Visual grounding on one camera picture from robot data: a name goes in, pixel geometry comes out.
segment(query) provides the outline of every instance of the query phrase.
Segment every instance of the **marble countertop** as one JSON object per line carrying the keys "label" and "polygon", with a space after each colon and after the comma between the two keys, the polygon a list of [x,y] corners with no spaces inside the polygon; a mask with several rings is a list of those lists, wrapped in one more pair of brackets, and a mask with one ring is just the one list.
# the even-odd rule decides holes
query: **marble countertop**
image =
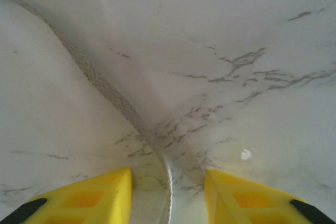
{"label": "marble countertop", "polygon": [[[336,219],[336,0],[32,2],[155,132],[174,172],[172,223],[207,223],[208,168]],[[37,194],[130,166],[130,224],[157,223],[160,162],[51,30],[0,0],[0,49],[0,219]]]}

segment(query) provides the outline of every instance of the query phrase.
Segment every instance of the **yellow plastic part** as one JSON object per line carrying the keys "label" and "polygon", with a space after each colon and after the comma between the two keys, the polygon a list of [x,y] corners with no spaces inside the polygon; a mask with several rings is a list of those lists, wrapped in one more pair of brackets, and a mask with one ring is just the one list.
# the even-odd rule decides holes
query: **yellow plastic part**
{"label": "yellow plastic part", "polygon": [[291,204],[293,195],[218,170],[205,172],[209,224],[310,224]]}
{"label": "yellow plastic part", "polygon": [[62,187],[32,200],[48,201],[25,224],[127,224],[132,204],[131,170],[123,168]]}

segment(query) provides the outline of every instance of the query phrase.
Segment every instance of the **black rubber tip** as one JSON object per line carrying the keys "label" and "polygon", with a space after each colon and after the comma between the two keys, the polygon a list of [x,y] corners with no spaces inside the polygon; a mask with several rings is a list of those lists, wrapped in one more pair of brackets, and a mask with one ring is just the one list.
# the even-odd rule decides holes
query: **black rubber tip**
{"label": "black rubber tip", "polygon": [[41,198],[25,203],[0,221],[0,224],[22,224],[46,202],[47,199]]}
{"label": "black rubber tip", "polygon": [[336,222],[310,204],[296,199],[291,200],[290,204],[313,224],[336,224]]}

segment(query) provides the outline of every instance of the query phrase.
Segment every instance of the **white marble surface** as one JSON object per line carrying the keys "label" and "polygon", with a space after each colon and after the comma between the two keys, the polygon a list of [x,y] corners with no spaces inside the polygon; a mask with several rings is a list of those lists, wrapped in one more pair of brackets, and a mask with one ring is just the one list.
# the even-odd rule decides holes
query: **white marble surface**
{"label": "white marble surface", "polygon": [[[207,222],[207,168],[336,219],[336,0],[31,1],[154,128],[174,168],[172,223]],[[131,223],[156,223],[164,185],[151,150],[39,20],[1,0],[0,33],[0,217],[129,165]]]}

